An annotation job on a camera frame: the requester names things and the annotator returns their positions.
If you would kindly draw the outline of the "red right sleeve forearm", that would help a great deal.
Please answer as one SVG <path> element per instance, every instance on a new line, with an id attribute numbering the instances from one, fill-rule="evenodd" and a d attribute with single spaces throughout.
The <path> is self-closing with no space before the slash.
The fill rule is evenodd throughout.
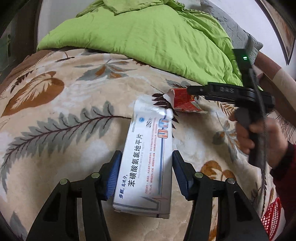
<path id="1" fill-rule="evenodd" d="M 270 174 L 285 213 L 287 226 L 295 217 L 295 145 L 288 142 L 287 152 Z"/>

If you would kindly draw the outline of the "person's right hand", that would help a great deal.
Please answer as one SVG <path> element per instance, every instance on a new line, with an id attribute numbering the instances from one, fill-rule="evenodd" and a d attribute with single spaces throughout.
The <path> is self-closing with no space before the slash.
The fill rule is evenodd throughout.
<path id="1" fill-rule="evenodd" d="M 250 139 L 248 130 L 238 123 L 234 114 L 230 116 L 229 120 L 236 122 L 235 129 L 240 149 L 243 153 L 249 155 L 250 151 L 255 148 L 255 143 Z M 265 127 L 268 137 L 267 162 L 271 168 L 276 168 L 287 152 L 288 141 L 285 139 L 277 120 L 266 118 Z"/>

